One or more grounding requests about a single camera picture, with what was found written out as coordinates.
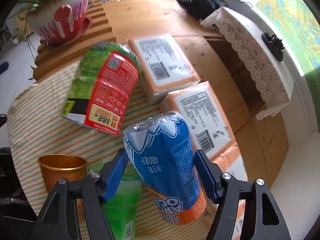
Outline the blue orange Arctic Ocean bottle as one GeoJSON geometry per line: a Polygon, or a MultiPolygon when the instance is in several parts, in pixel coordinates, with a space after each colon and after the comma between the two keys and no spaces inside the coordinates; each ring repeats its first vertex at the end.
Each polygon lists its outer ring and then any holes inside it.
{"type": "Polygon", "coordinates": [[[125,150],[149,189],[161,217],[174,225],[197,220],[206,200],[194,163],[188,125],[177,111],[124,130],[125,150]]]}

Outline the orange patterned paper cup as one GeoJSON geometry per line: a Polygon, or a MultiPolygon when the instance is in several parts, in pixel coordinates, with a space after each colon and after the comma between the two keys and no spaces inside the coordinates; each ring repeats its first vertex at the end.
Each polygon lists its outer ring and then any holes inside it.
{"type": "Polygon", "coordinates": [[[49,154],[40,156],[38,162],[47,193],[51,192],[60,178],[76,181],[86,177],[87,161],[78,156],[49,154]]]}

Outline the green tea plastic bottle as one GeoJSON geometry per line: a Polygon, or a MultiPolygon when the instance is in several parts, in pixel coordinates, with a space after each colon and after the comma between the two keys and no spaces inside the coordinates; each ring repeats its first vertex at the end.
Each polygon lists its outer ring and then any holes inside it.
{"type": "Polygon", "coordinates": [[[134,239],[137,205],[143,182],[132,165],[128,165],[115,196],[106,204],[106,217],[116,239],[134,239]]]}

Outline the striped yellow table cloth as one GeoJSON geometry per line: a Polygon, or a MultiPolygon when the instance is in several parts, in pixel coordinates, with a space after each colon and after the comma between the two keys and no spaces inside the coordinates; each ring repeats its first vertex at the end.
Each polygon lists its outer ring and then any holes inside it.
{"type": "MultiPolygon", "coordinates": [[[[76,72],[75,62],[30,86],[12,103],[8,111],[8,135],[13,163],[27,200],[36,215],[47,196],[38,158],[60,153],[95,163],[111,160],[123,148],[123,128],[160,113],[157,104],[148,105],[137,85],[131,96],[119,136],[83,127],[60,116],[76,72]]],[[[143,186],[137,205],[135,236],[157,239],[206,239],[209,226],[204,215],[196,221],[176,226],[159,214],[150,191],[143,186]]]]}

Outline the orange tissue pack right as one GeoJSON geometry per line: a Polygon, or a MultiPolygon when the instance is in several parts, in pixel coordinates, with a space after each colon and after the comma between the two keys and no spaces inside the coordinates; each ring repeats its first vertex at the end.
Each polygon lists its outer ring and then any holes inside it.
{"type": "Polygon", "coordinates": [[[204,150],[222,172],[248,180],[234,133],[208,81],[168,93],[159,108],[162,113],[178,111],[183,115],[194,150],[204,150]]]}

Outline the orange tissue pack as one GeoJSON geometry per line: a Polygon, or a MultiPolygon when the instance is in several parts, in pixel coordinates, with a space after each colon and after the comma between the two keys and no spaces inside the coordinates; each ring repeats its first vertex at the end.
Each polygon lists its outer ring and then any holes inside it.
{"type": "Polygon", "coordinates": [[[157,103],[169,92],[194,86],[201,80],[170,33],[132,37],[127,45],[140,61],[139,86],[148,104],[157,103]]]}
{"type": "Polygon", "coordinates": [[[234,133],[208,81],[168,93],[159,108],[162,113],[178,111],[183,115],[194,150],[204,150],[222,172],[248,180],[234,133]]]}

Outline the wooden slatted plant stand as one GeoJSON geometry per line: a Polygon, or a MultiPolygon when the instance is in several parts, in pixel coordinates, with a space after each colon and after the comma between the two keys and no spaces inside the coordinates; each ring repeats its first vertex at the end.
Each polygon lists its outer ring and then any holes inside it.
{"type": "Polygon", "coordinates": [[[33,78],[36,81],[81,59],[92,45],[103,41],[116,41],[101,1],[89,1],[94,3],[93,7],[87,10],[87,16],[92,19],[92,25],[79,39],[56,48],[49,47],[43,40],[40,41],[41,45],[37,49],[38,55],[35,59],[36,68],[33,71],[33,78]]]}

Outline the black teapot on tray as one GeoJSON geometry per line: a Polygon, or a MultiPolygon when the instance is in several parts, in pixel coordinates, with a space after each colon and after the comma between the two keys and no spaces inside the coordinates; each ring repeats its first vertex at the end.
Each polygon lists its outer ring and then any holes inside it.
{"type": "Polygon", "coordinates": [[[285,49],[285,47],[282,43],[282,40],[276,34],[270,35],[268,32],[262,33],[261,38],[263,39],[264,44],[267,45],[272,55],[279,62],[283,61],[284,59],[283,50],[285,49]]]}

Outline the orange tissue pack left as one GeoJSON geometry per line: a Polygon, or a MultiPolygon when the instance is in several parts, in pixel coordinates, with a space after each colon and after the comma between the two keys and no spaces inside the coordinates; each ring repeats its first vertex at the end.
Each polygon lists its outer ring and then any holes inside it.
{"type": "Polygon", "coordinates": [[[139,86],[148,104],[157,103],[169,92],[194,86],[201,80],[170,33],[132,37],[127,45],[140,61],[139,86]]]}

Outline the lace covered low table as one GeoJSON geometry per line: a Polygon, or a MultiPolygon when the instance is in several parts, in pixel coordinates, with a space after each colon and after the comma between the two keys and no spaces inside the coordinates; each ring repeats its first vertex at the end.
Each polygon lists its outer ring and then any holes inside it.
{"type": "Polygon", "coordinates": [[[287,106],[293,91],[293,78],[286,64],[278,61],[263,42],[263,31],[256,23],[228,7],[220,7],[201,25],[217,29],[249,71],[267,107],[256,115],[257,120],[275,116],[287,106]]]}

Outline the red white flower pot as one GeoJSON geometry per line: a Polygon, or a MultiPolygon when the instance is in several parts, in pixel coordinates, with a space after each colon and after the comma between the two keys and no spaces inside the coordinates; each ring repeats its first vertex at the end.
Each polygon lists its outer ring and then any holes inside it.
{"type": "Polygon", "coordinates": [[[79,39],[92,25],[86,15],[89,0],[49,0],[27,13],[31,30],[50,47],[63,47],[79,39]]]}

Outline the green landscape painting curtain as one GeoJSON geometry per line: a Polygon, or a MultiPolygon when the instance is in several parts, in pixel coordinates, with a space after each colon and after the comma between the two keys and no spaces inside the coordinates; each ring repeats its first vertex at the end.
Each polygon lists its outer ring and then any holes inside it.
{"type": "Polygon", "coordinates": [[[319,132],[319,23],[303,0],[260,0],[254,7],[284,39],[309,133],[319,132]]]}

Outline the black bag on floor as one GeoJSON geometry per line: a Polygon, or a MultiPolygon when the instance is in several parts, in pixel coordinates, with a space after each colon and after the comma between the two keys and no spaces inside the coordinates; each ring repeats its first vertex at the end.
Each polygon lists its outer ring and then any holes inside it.
{"type": "Polygon", "coordinates": [[[204,20],[225,5],[222,0],[177,0],[177,2],[197,21],[204,20]]]}

